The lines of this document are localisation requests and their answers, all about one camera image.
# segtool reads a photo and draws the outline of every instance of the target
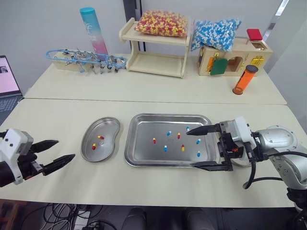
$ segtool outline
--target tall cylindrical bottle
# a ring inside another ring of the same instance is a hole
[[[242,94],[257,72],[258,68],[256,66],[247,65],[240,80],[232,89],[232,92],[239,95]]]
[[[108,54],[104,38],[101,34],[101,29],[97,20],[95,9],[93,7],[81,8],[80,14],[87,33],[91,37],[91,42],[95,53]]]

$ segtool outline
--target table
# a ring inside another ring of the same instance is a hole
[[[26,98],[176,103],[287,104],[264,69],[243,95],[232,93],[239,77],[199,76],[196,57],[187,60],[184,79],[126,71],[94,74],[51,65]]]
[[[307,136],[285,105],[143,103],[81,100],[24,99],[0,127],[27,131],[35,142],[58,139],[37,161],[75,153],[64,168],[44,177],[38,175],[20,185],[0,189],[4,199],[54,203],[194,206],[194,207],[293,207],[280,181],[254,183],[248,190],[250,168],[233,172],[208,172],[194,168],[133,167],[124,159],[130,120],[139,113],[201,114],[213,124],[243,115],[252,130],[279,124],[296,133],[307,146]],[[113,116],[121,123],[113,155],[92,163],[80,154],[82,137],[89,125]],[[270,161],[257,163],[257,177],[279,176]]]

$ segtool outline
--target pink and blue bottle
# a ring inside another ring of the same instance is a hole
[[[80,9],[85,28],[91,38],[91,42],[95,53],[108,54],[104,38],[97,20],[95,9],[93,7],[85,7]]]

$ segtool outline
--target red block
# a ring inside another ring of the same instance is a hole
[[[261,41],[262,36],[259,29],[247,29],[250,41]]]

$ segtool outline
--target laptop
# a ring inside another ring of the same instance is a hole
[[[11,67],[4,55],[0,56],[0,125],[23,99]]]

